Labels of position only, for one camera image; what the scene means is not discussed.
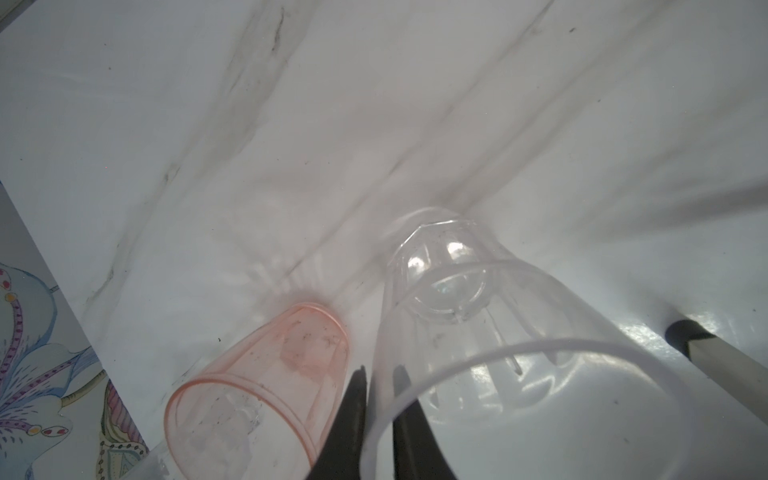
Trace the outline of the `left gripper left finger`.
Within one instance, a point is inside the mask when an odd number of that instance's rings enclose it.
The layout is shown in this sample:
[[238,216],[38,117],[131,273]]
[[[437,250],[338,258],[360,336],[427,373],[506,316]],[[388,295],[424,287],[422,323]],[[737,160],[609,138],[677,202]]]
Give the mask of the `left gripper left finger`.
[[326,442],[307,480],[360,478],[367,391],[366,370],[361,366],[350,378]]

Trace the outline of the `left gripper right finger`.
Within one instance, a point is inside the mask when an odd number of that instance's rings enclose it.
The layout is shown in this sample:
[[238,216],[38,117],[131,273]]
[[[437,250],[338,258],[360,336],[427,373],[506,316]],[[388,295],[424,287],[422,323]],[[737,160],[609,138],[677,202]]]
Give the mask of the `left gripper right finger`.
[[456,479],[418,399],[392,422],[395,479]]

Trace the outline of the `pink tinted glass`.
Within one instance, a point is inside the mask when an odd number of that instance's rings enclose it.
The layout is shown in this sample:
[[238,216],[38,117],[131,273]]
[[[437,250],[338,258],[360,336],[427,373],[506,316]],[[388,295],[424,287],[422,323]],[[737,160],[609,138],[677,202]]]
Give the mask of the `pink tinted glass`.
[[337,413],[349,351],[330,311],[300,303],[222,353],[165,409],[165,439],[183,477],[305,478]]

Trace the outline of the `clear glass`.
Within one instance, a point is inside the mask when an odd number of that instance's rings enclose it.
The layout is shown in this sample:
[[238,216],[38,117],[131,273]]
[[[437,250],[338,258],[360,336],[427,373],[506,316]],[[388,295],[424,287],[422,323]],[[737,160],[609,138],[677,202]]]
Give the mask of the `clear glass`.
[[680,479],[692,395],[658,358],[480,223],[428,207],[393,221],[360,474],[422,410],[438,478]]

